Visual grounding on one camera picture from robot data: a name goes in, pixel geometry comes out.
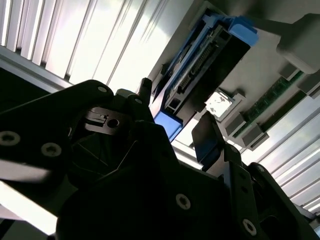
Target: green circuit board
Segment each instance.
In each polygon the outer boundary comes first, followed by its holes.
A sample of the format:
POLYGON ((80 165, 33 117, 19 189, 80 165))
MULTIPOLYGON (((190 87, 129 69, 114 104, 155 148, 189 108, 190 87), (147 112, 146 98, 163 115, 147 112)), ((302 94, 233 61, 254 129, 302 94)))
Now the green circuit board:
POLYGON ((248 128, 271 104, 273 104, 296 80, 298 80, 302 74, 302 71, 297 72, 290 81, 286 80, 284 77, 280 77, 252 107, 242 114, 246 123, 233 135, 233 137, 236 138, 248 128))

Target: metal slot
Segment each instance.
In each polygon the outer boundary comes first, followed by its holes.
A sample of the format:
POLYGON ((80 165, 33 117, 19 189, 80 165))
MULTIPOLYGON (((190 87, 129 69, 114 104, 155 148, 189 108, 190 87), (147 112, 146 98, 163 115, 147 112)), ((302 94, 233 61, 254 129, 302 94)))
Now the metal slot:
POLYGON ((91 109, 85 118, 85 129, 108 135, 116 135, 132 121, 129 115, 102 107, 91 109))

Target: blue bracket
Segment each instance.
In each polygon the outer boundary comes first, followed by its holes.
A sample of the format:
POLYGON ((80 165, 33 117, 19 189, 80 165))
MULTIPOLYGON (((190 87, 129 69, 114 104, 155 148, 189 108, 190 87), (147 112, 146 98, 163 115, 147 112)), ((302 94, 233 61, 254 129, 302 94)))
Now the blue bracket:
POLYGON ((154 118, 154 122, 164 127, 164 130, 172 142, 175 137, 180 133, 183 128, 183 124, 179 120, 173 119, 164 112, 160 111, 154 118))
MULTIPOLYGON (((207 12, 205 13, 202 18, 202 21, 205 22, 205 26, 203 27, 202 31, 196 36, 196 39, 194 40, 191 48, 188 50, 186 55, 184 56, 183 60, 180 63, 179 69, 177 69, 174 74, 170 77, 169 81, 166 83, 165 87, 161 92, 165 91, 164 94, 160 94, 157 98, 158 102, 161 103, 161 107, 157 106, 158 112, 156 116, 154 117, 154 121, 156 124, 162 125, 165 129, 166 134, 168 135, 170 141, 172 142, 175 137, 180 133, 180 131, 183 129, 184 125, 181 120, 177 119, 174 116, 170 116, 170 114, 165 113, 163 110, 164 102, 166 99, 164 99, 164 96, 166 96, 166 93, 168 90, 171 89, 171 87, 175 84, 177 78, 181 74, 184 67, 188 64, 190 57, 193 55, 193 53, 196 51, 198 46, 203 42, 203 39, 205 38, 207 32, 214 28, 215 25, 219 22, 223 22, 224 25, 228 26, 227 31, 235 36, 236 38, 240 39, 241 41, 248 44, 250 47, 254 46, 258 41, 258 32, 253 27, 253 23, 246 17, 243 16, 224 16, 219 15, 213 12, 207 12)), ((179 59, 181 53, 185 49, 185 47, 189 44, 189 41, 193 34, 195 33, 196 27, 191 31, 188 38, 184 42, 183 46, 180 48, 178 54, 174 57, 174 59, 171 61, 168 69, 166 70, 165 76, 168 74, 171 68, 177 63, 177 60, 179 59)))

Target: metal frame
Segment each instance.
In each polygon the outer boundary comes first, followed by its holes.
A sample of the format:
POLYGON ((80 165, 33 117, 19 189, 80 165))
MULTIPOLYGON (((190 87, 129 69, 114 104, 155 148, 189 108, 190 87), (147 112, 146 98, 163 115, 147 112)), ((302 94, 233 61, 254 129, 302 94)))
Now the metal frame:
POLYGON ((3 46, 0 46, 0 68, 11 72, 49 93, 55 93, 72 86, 71 83, 3 46))

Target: robotic arm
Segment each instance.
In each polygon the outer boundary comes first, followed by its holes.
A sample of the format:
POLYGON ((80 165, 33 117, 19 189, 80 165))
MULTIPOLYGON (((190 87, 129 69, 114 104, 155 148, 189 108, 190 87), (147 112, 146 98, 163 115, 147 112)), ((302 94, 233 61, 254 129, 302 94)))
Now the robotic arm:
POLYGON ((76 190, 56 205, 58 240, 318 239, 268 171, 242 163, 209 113, 192 136, 198 160, 213 165, 180 163, 149 110, 151 86, 145 78, 139 94, 114 95, 89 80, 1 113, 0 179, 43 205, 68 177, 76 190))

